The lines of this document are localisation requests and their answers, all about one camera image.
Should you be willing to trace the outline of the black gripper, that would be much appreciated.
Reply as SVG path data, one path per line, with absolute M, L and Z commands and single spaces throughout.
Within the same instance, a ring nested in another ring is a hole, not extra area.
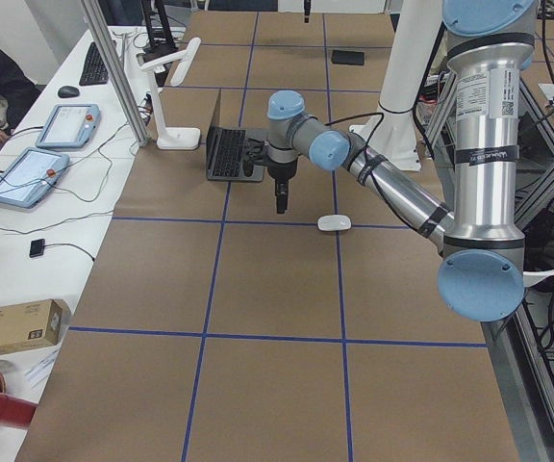
M 285 156 L 285 150 L 274 147 L 268 141 L 248 138 L 242 154 L 242 172 L 251 177 L 255 166 L 266 167 L 275 180 L 276 213 L 284 214 L 288 209 L 289 180 L 297 172 L 297 157 Z

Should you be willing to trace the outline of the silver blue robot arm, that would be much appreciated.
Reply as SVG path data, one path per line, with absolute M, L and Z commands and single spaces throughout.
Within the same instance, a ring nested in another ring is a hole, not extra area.
M 300 157 L 344 168 L 437 247 L 449 308 L 475 321 L 511 315 L 525 292 L 524 236 L 514 222 L 519 73 L 534 51 L 537 10 L 535 1 L 404 2 L 378 113 L 357 133 L 320 122 L 296 91 L 273 93 L 263 163 L 278 212 L 287 210 Z M 452 206 L 407 175 L 416 164 L 415 104 L 441 40 L 456 84 Z

